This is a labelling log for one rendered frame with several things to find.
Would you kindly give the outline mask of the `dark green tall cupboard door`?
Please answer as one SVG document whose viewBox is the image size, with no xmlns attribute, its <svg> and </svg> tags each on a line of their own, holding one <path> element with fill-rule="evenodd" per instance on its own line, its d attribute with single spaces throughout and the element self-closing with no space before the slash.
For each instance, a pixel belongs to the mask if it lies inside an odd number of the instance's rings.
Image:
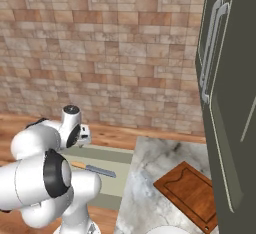
<svg viewBox="0 0 256 234">
<path fill-rule="evenodd" d="M 220 234 L 256 234 L 256 0 L 223 0 L 210 60 Z"/>
</svg>

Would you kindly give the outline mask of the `dark green narrow cupboard door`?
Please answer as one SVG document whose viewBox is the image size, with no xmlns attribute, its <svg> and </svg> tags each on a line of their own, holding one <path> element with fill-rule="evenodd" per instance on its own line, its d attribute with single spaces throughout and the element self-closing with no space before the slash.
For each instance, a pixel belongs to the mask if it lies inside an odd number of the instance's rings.
<svg viewBox="0 0 256 234">
<path fill-rule="evenodd" d="M 202 123 L 203 127 L 207 128 L 207 122 L 209 121 L 209 79 L 210 79 L 210 48 L 208 50 L 208 57 L 207 57 L 207 64 L 206 64 L 206 70 L 205 70 L 205 79 L 204 79 L 204 85 L 203 88 L 200 86 L 200 76 L 201 76 L 201 70 L 202 70 L 202 63 L 203 63 L 203 55 L 205 50 L 205 43 L 207 39 L 207 33 L 208 33 L 208 27 L 209 27 L 209 21 L 211 16 L 211 11 L 214 3 L 217 0 L 204 0 L 204 6 L 203 6 L 203 13 L 202 13 L 202 20 L 201 20 L 201 27 L 200 27 L 200 33 L 198 38 L 198 47 L 196 52 L 196 72 L 197 72 L 197 78 L 198 78 L 198 88 L 199 88 L 199 95 L 200 95 L 200 104 L 201 104 L 201 110 L 202 110 Z"/>
</svg>

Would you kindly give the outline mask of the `brown wooden cutting board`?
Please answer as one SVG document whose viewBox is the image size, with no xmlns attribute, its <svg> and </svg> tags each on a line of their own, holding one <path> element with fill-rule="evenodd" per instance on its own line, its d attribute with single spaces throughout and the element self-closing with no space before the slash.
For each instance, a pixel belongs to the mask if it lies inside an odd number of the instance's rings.
<svg viewBox="0 0 256 234">
<path fill-rule="evenodd" d="M 187 162 L 155 181 L 154 187 L 204 234 L 210 234 L 217 226 L 212 181 Z"/>
</svg>

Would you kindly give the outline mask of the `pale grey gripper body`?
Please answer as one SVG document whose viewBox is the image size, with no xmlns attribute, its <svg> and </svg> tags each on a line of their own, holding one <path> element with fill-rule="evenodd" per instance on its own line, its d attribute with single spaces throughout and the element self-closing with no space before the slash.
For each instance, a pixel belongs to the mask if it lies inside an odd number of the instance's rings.
<svg viewBox="0 0 256 234">
<path fill-rule="evenodd" d="M 91 143 L 91 136 L 90 135 L 82 135 L 78 141 L 77 144 L 79 147 L 83 147 L 85 145 L 88 145 Z"/>
</svg>

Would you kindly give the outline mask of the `olive green open drawer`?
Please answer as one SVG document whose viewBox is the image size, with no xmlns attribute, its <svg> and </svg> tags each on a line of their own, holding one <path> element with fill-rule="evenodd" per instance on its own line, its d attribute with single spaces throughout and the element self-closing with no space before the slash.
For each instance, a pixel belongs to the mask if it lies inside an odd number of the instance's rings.
<svg viewBox="0 0 256 234">
<path fill-rule="evenodd" d="M 105 170 L 113 171 L 116 177 L 101 175 L 102 188 L 90 206 L 118 210 L 122 201 L 126 180 L 133 158 L 133 151 L 96 145 L 72 147 L 62 151 L 70 162 L 81 162 Z"/>
</svg>

